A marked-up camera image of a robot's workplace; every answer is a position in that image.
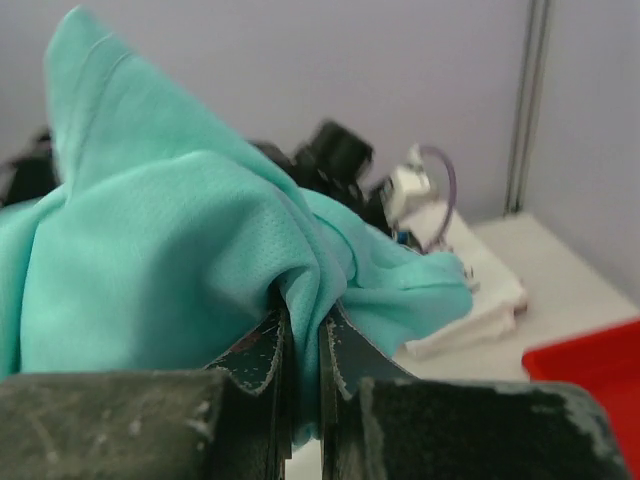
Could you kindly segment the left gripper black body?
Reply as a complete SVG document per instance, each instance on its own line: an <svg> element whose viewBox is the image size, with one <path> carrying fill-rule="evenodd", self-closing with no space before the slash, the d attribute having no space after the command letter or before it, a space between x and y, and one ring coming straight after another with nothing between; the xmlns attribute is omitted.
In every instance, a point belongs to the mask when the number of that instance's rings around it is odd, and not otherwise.
<svg viewBox="0 0 640 480"><path fill-rule="evenodd" d="M298 186L328 196L384 234L392 233L379 192L365 193L359 186L359 179L373 163L374 148L355 132L325 119L291 154L266 140L252 140L250 144Z"/></svg>

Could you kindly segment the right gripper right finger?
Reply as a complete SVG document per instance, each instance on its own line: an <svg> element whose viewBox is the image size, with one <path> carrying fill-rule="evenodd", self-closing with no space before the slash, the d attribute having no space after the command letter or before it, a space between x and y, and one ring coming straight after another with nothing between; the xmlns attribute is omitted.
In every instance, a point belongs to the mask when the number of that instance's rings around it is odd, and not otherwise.
<svg viewBox="0 0 640 480"><path fill-rule="evenodd" d="M608 418L566 383L423 380L334 308L319 329L326 479L627 479Z"/></svg>

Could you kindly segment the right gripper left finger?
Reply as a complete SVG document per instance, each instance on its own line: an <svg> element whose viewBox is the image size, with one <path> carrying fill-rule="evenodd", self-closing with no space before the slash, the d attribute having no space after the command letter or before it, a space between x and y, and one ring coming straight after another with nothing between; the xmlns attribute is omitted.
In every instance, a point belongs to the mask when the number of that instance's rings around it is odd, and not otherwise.
<svg viewBox="0 0 640 480"><path fill-rule="evenodd" d="M288 312L194 370L19 374L1 385L5 479L280 479Z"/></svg>

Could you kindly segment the teal t-shirt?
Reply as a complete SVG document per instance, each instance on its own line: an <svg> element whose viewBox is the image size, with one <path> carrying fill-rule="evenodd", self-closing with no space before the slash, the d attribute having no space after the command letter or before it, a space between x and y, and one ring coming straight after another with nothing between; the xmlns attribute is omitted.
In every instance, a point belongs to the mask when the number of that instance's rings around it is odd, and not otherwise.
<svg viewBox="0 0 640 480"><path fill-rule="evenodd" d="M410 251L302 189L89 11L46 59L61 184L1 212L1 372L198 368L277 287L319 428L318 329L332 307L384 354L464 317L458 258Z"/></svg>

